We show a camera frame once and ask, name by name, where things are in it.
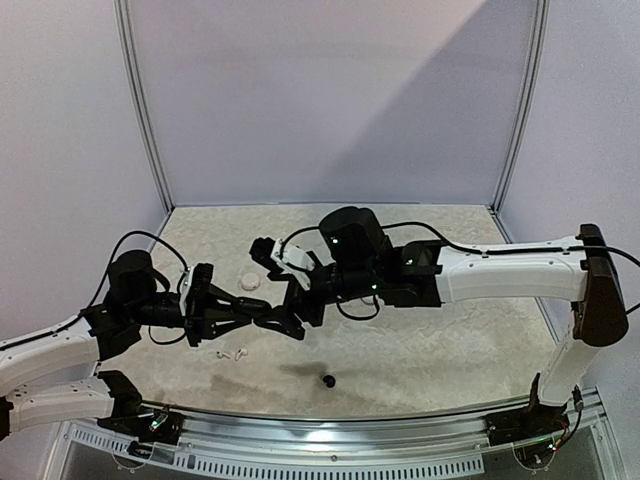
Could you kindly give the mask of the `pink round charging case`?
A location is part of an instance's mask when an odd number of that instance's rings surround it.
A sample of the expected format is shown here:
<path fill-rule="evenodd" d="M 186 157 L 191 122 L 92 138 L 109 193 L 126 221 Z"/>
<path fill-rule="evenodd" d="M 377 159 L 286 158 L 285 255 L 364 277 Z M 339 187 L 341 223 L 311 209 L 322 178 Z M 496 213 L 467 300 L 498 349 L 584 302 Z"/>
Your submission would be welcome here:
<path fill-rule="evenodd" d="M 244 291 L 254 291 L 258 289 L 260 285 L 261 285 L 261 277 L 254 272 L 245 273 L 240 278 L 240 287 Z"/>

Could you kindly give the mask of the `black earbud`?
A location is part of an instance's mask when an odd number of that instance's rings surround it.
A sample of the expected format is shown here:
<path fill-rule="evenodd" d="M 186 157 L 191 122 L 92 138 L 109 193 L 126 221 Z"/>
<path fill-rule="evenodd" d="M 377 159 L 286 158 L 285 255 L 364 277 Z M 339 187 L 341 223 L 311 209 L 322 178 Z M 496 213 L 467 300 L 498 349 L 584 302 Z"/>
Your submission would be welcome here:
<path fill-rule="evenodd" d="M 325 375 L 322 378 L 323 383 L 326 385 L 327 388 L 333 388 L 336 384 L 336 380 L 332 375 Z"/>

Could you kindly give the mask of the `black oval charging case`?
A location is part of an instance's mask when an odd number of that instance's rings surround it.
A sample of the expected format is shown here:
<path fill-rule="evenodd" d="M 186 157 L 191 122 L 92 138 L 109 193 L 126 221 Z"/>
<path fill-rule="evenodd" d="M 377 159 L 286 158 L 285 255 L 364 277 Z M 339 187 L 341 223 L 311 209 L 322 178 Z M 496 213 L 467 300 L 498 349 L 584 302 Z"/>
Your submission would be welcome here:
<path fill-rule="evenodd" d="M 260 299 L 239 297 L 235 304 L 235 311 L 250 318 L 260 318 L 271 312 L 272 306 Z"/>

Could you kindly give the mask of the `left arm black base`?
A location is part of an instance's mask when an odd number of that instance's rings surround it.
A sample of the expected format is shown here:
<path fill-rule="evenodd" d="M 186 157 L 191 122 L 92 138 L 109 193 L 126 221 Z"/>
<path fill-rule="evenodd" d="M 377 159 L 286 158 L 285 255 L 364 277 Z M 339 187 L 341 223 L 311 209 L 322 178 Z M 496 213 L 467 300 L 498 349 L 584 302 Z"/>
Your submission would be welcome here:
<path fill-rule="evenodd" d="M 139 443 L 177 445 L 186 417 L 168 406 L 149 408 L 141 406 L 131 413 L 114 413 L 98 419 L 101 428 L 135 437 Z"/>

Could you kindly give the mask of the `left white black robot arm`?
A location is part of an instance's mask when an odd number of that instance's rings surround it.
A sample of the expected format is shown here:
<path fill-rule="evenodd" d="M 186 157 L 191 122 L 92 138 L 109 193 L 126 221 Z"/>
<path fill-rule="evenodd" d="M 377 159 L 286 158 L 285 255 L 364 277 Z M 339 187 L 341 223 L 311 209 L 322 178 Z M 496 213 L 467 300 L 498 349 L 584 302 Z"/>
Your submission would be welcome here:
<path fill-rule="evenodd" d="M 107 268 L 109 289 L 102 303 L 77 318 L 29 338 L 1 345 L 1 435 L 67 419 L 94 418 L 99 426 L 141 442 L 178 441 L 183 416 L 169 408 L 147 408 L 119 371 L 35 391 L 28 382 L 69 367 L 103 362 L 140 341 L 142 326 L 183 329 L 190 346 L 251 324 L 268 310 L 262 301 L 235 297 L 212 283 L 213 267 L 189 269 L 181 292 L 152 264 L 144 250 L 120 255 Z"/>

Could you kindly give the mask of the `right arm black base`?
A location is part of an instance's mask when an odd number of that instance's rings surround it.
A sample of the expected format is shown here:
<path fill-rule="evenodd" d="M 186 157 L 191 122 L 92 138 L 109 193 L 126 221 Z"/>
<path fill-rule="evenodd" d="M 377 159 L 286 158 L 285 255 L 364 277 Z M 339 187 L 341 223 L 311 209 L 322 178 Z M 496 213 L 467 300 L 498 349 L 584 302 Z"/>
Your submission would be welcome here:
<path fill-rule="evenodd" d="M 562 430 L 568 423 L 567 405 L 528 405 L 484 417 L 491 446 L 519 442 Z"/>

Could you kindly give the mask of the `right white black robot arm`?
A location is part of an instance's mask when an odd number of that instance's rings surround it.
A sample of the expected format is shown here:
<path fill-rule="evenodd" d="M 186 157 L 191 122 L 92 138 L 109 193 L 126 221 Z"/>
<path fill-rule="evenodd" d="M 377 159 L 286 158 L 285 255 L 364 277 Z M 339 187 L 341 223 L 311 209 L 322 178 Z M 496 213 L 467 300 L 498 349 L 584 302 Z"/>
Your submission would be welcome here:
<path fill-rule="evenodd" d="M 537 436 L 552 424 L 598 352 L 627 334 L 629 320 L 612 260 L 598 226 L 542 243 L 469 246 L 441 233 L 393 245 L 387 227 L 365 207 L 326 215 L 315 231 L 332 258 L 324 265 L 292 239 L 257 238 L 250 255 L 273 281 L 287 282 L 277 320 L 321 325 L 324 308 L 369 297 L 374 305 L 439 308 L 483 298 L 555 298 L 571 305 L 570 330 L 531 387 L 517 427 Z"/>

